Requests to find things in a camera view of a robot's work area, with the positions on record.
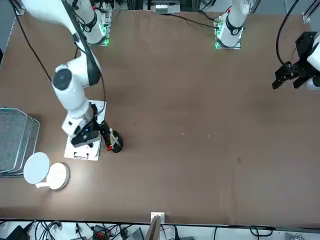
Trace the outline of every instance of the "brown table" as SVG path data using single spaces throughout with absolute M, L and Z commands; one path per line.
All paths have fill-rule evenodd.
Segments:
M 186 17 L 210 23 L 199 13 Z M 115 13 L 110 46 L 93 47 L 120 154 L 64 158 L 66 111 L 16 24 L 0 70 L 0 104 L 40 121 L 37 151 L 67 163 L 65 189 L 0 179 L 0 217 L 320 227 L 320 94 L 287 82 L 275 42 L 283 15 L 249 15 L 242 50 L 215 50 L 212 30 L 147 11 Z M 50 73 L 72 59 L 68 30 L 28 14 L 22 23 Z M 280 40 L 288 60 L 308 30 L 291 16 Z M 101 83 L 85 90 L 102 100 Z

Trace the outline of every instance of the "wire basket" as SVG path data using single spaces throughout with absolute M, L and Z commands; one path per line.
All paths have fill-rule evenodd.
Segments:
M 0 108 L 0 177 L 23 178 L 35 152 L 40 123 L 17 108 Z

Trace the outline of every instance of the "black cable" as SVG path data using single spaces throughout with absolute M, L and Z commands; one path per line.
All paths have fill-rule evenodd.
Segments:
M 214 21 L 214 18 L 209 17 L 204 11 L 199 11 L 199 13 L 203 14 L 207 19 Z
M 178 228 L 176 227 L 176 225 L 173 225 L 173 227 L 174 227 L 174 240 L 180 240 Z
M 15 17 L 16 17 L 16 20 L 17 20 L 19 26 L 20 26 L 20 29 L 21 29 L 21 31 L 22 31 L 22 34 L 23 34 L 23 36 L 24 36 L 24 38 L 25 38 L 26 43 L 28 44 L 29 48 L 30 48 L 31 51 L 33 52 L 34 56 L 36 57 L 36 59 L 38 60 L 39 64 L 41 65 L 43 71 L 45 72 L 46 76 L 48 77 L 48 79 L 49 79 L 50 82 L 51 82 L 51 77 L 49 76 L 49 73 L 47 72 L 45 66 L 44 66 L 43 63 L 41 62 L 40 58 L 38 57 L 37 53 L 35 52 L 35 50 L 34 50 L 33 47 L 31 46 L 31 44 L 30 44 L 30 42 L 29 42 L 29 40 L 28 40 L 28 38 L 27 38 L 27 35 L 26 35 L 26 33 L 25 33 L 25 30 L 24 30 L 24 28 L 22 27 L 22 24 L 21 24 L 21 22 L 20 22 L 20 19 L 19 19 L 18 15 L 17 15 L 17 13 L 16 13 L 16 11 L 15 11 L 14 3 L 12 2 L 12 0 L 8 0 L 8 1 L 10 2 L 11 6 L 12 6 L 14 15 L 15 15 Z
M 292 55 L 291 55 L 291 57 L 290 57 L 289 62 L 291 62 L 292 58 L 294 57 L 294 55 L 295 55 L 295 51 L 296 51 L 296 50 L 297 50 L 297 47 L 295 47 L 295 49 L 293 50 L 293 53 L 292 53 Z
M 127 228 L 131 227 L 132 225 L 133 224 L 130 224 L 129 226 L 124 227 L 123 230 L 126 230 Z M 120 233 L 121 233 L 121 231 L 119 233 L 115 234 L 114 237 L 111 238 L 110 240 L 114 240 Z
M 84 223 L 85 225 L 87 225 L 88 226 L 88 228 L 90 228 L 91 229 L 91 231 L 94 231 L 95 230 L 95 227 L 94 226 L 90 226 L 88 223 Z
M 45 239 L 45 236 L 46 236 L 46 233 L 48 234 L 48 230 L 50 230 L 50 227 L 52 227 L 53 225 L 54 225 L 54 223 L 50 223 L 48 226 L 44 226 L 43 225 L 43 222 L 41 221 L 40 222 L 41 223 L 41 225 L 44 227 L 44 230 L 43 230 L 43 232 L 41 233 L 41 235 L 40 235 L 40 238 L 39 238 L 39 240 L 41 240 L 41 238 L 44 240 Z
M 83 240 L 84 238 L 82 237 L 80 231 L 81 231 L 81 229 L 80 229 L 80 227 L 79 227 L 78 222 L 76 221 L 76 222 L 75 222 L 75 233 L 76 233 L 76 234 L 79 234 L 80 238 Z
M 216 227 L 215 230 L 214 230 L 213 240 L 216 240 L 217 229 L 218 229 L 218 227 Z
M 51 240 L 56 240 L 56 239 L 54 238 L 54 236 L 52 236 L 52 234 L 51 234 L 51 232 L 50 232 L 51 228 L 53 228 L 55 224 L 52 223 L 50 227 L 47 225 L 46 222 L 44 222 L 44 224 L 45 224 L 45 226 L 48 228 L 45 238 L 48 239 L 48 234 L 49 234 L 50 237 L 51 237 Z
M 257 240 L 259 240 L 260 237 L 270 237 L 274 233 L 274 231 L 272 229 L 270 229 L 270 233 L 260 234 L 258 231 L 258 228 L 256 226 L 250 226 L 250 232 L 252 233 L 253 236 L 257 237 Z
M 35 239 L 35 240 L 38 240 L 38 239 L 37 239 L 37 230 L 38 230 L 39 224 L 40 224 L 40 221 L 39 221 L 38 224 L 35 226 L 35 230 L 34 230 L 34 239 Z
M 99 69 L 98 65 L 96 64 L 96 61 L 95 61 L 94 59 L 92 59 L 89 54 L 87 54 L 87 53 L 86 53 L 84 50 L 82 50 L 80 47 L 77 46 L 77 48 L 79 48 L 79 50 L 80 50 L 81 52 L 83 52 L 83 53 L 91 60 L 92 64 L 95 65 L 97 69 Z M 103 101 L 103 108 L 96 113 L 95 117 L 98 116 L 99 114 L 101 114 L 101 113 L 104 111 L 104 109 L 105 109 L 105 107 L 106 107 L 106 102 L 107 102 L 106 89 L 105 89 L 105 81 L 104 81 L 104 77 L 103 77 L 103 74 L 102 74 L 101 71 L 100 71 L 100 73 L 101 73 L 101 81 L 102 81 L 102 90 L 103 90 L 103 98 L 104 98 L 104 101 Z
M 167 240 L 166 231 L 165 231 L 164 226 L 162 224 L 161 224 L 161 228 L 163 230 L 164 238 L 165 238 L 165 240 Z
M 276 56 L 277 56 L 279 62 L 280 62 L 283 66 L 285 66 L 289 72 L 291 72 L 291 73 L 296 73 L 296 74 L 303 74 L 303 73 L 304 73 L 303 71 L 295 70 L 295 69 L 289 67 L 288 65 L 286 65 L 286 64 L 284 63 L 284 61 L 281 59 L 280 54 L 279 54 L 279 39 L 280 39 L 281 31 L 282 31 L 282 29 L 284 28 L 284 25 L 286 24 L 287 19 L 289 18 L 291 12 L 294 10 L 295 6 L 297 5 L 297 3 L 298 3 L 299 1 L 300 1 L 300 0 L 295 0 L 295 2 L 292 4 L 290 10 L 289 10 L 288 13 L 286 14 L 283 22 L 281 23 L 281 26 L 280 26 L 280 28 L 279 28 L 278 34 L 277 34 L 277 36 L 276 36 L 275 51 L 276 51 Z
M 208 27 L 208 28 L 213 28 L 213 29 L 219 29 L 217 26 L 212 26 L 212 25 L 208 25 L 208 24 L 204 24 L 204 23 L 201 23 L 201 22 L 198 22 L 198 21 L 195 21 L 195 20 L 191 20 L 189 18 L 186 18 L 184 16 L 178 16 L 178 15 L 170 15 L 172 17 L 177 17 L 177 18 L 180 18 L 180 19 L 184 19 L 184 20 L 187 20 L 189 22 L 192 22 L 192 23 L 195 23 L 195 24 L 198 24 L 198 25 L 201 25 L 201 26 L 204 26 L 204 27 Z
M 114 236 L 116 236 L 117 235 L 117 232 L 118 232 L 118 226 L 116 226 L 116 228 L 115 228 L 115 233 L 111 236 L 111 237 L 114 237 Z
M 212 1 L 211 7 L 216 3 L 216 1 L 217 1 L 217 0 L 213 0 L 213 1 Z M 208 3 L 207 3 L 200 11 L 203 11 L 206 7 L 208 7 L 208 5 L 209 5 L 210 3 L 211 3 L 211 0 L 209 0 Z
M 117 226 L 118 226 L 118 224 L 108 226 L 108 227 L 106 228 L 107 234 L 108 234 L 109 232 L 111 232 L 112 229 L 114 229 L 114 228 L 117 227 Z M 98 231 L 97 233 L 102 233 L 102 232 L 104 232 L 104 231 L 105 231 L 105 229 L 102 229 L 102 230 Z
M 105 237 L 107 238 L 107 229 L 106 229 L 106 226 L 105 226 L 104 223 L 102 223 L 102 226 L 103 226 L 103 228 L 104 228 Z
M 225 10 L 225 13 L 226 13 L 231 7 L 232 7 L 232 5 Z
M 80 17 L 72 7 L 71 7 L 71 9 L 72 9 L 73 14 L 78 18 L 78 23 L 83 25 L 82 26 L 82 32 L 88 33 L 88 31 L 86 30 L 86 25 L 87 24 L 86 24 L 85 20 L 82 17 Z
M 28 225 L 24 227 L 24 231 L 25 231 L 26 233 L 28 233 L 29 230 L 30 230 L 30 228 L 32 227 L 32 225 L 33 225 L 35 222 L 36 222 L 36 221 L 32 221 L 32 222 L 28 223 Z
M 75 59 L 77 57 L 77 54 L 78 54 L 78 48 L 76 47 L 73 59 Z
M 203 11 L 211 2 L 212 2 L 212 1 L 209 0 L 209 1 L 207 2 L 207 4 L 200 10 L 200 12 Z
M 15 2 L 15 4 L 16 4 L 20 9 L 22 9 L 20 3 L 19 3 L 17 0 L 14 0 L 14 2 Z

